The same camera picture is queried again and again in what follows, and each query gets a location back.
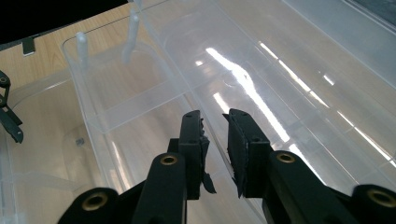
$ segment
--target wooden surface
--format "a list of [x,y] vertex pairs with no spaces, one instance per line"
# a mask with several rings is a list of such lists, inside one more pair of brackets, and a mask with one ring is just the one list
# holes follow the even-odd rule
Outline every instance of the wooden surface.
[[0,51],[0,70],[11,79],[11,89],[17,89],[42,77],[67,68],[62,53],[62,43],[77,32],[86,32],[96,27],[129,15],[133,4],[127,3],[100,15],[76,22],[60,30],[35,38],[35,53],[24,57],[22,45]]

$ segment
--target clear plastic bin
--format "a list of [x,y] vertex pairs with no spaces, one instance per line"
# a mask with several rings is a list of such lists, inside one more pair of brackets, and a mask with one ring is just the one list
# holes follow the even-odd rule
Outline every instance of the clear plastic bin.
[[[122,58],[128,18],[86,34],[85,63],[75,38],[64,44],[93,148],[111,186],[126,190],[143,180],[149,162],[177,136],[181,115],[193,109],[203,112],[212,140],[209,170],[230,175],[222,113],[233,107],[252,115],[275,150],[302,157],[326,185],[346,194],[366,183],[396,189],[396,91],[381,71],[326,33],[335,25],[321,27],[303,10],[274,0],[142,5],[138,37],[143,37],[128,63]],[[355,11],[345,15],[351,25],[364,17]],[[333,21],[329,15],[321,19]],[[102,32],[123,40],[101,51],[94,43]],[[142,50],[149,56],[143,58]],[[155,69],[148,72],[148,66]],[[258,200],[247,202],[252,206],[244,211],[262,213]]]
[[[131,17],[89,31],[87,45],[66,40],[73,82],[64,72],[10,95],[25,140],[1,141],[0,223],[55,223],[86,189],[123,193],[195,109],[218,193],[188,202],[188,223],[265,223],[261,201],[238,199],[231,179],[229,108],[334,189],[396,190],[395,34],[345,2],[310,2],[143,1],[135,42]],[[375,32],[358,41],[362,31]]]

